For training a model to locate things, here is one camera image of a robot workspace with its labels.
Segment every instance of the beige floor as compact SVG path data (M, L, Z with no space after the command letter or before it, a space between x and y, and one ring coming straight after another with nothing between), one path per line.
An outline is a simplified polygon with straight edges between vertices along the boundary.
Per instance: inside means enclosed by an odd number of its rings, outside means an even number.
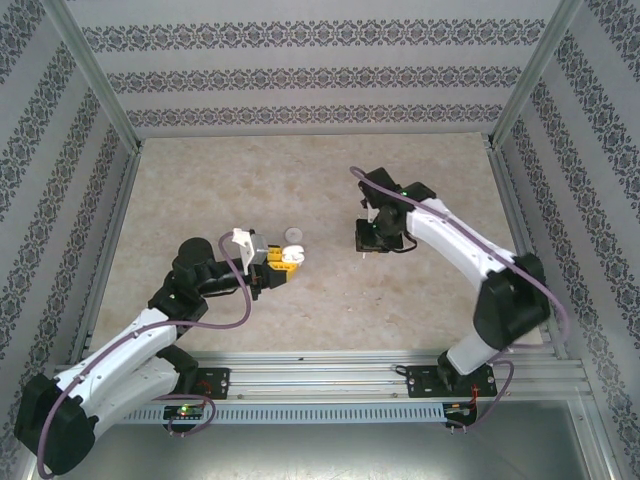
M304 232L306 262L267 290L240 329L192 329L200 351L444 350L472 327L475 292L426 244L406 255L355 252L364 214L348 171L384 166L400 184L422 181L459 217L513 249L479 134L151 139L145 144L92 349L130 323L160 287L179 245L217 243L233 227L269 243ZM229 245L237 256L237 249ZM240 293L209 301L202 321L230 323ZM540 341L538 332L528 339Z

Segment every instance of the wall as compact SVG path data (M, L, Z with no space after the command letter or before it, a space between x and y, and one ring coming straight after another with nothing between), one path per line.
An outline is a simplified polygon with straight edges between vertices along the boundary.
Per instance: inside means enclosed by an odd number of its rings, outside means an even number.
M639 26L637 0L585 2L503 145L624 478L640 476Z
M69 1L142 138L491 132L558 0Z
M50 18L0 6L0 478L21 388L68 361L129 155Z

